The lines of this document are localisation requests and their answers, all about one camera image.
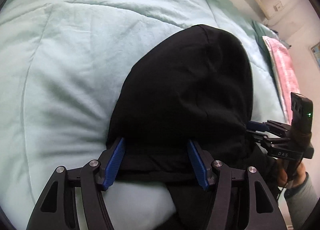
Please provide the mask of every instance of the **gray sleeve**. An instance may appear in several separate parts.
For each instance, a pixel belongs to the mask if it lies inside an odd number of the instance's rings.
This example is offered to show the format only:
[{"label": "gray sleeve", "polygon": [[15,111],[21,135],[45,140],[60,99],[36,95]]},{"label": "gray sleeve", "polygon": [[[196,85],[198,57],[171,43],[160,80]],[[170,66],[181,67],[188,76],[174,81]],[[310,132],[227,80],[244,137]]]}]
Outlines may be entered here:
[{"label": "gray sleeve", "polygon": [[298,230],[318,202],[309,175],[307,174],[306,180],[298,188],[287,189],[284,198],[288,205],[292,226],[295,230]]}]

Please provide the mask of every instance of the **black fabric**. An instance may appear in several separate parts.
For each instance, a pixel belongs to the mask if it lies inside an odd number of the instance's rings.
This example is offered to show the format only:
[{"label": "black fabric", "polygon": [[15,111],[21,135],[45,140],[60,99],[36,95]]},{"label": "black fabric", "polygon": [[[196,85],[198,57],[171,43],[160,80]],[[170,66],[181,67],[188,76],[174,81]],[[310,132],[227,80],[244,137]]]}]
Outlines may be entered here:
[{"label": "black fabric", "polygon": [[201,229],[212,207],[212,193],[195,180],[188,139],[230,167],[255,166],[276,196],[274,159],[245,138],[252,95],[239,40],[205,25],[172,35],[132,67],[110,120],[107,148],[117,137],[126,139],[118,180],[166,183],[177,215],[159,230]]}]

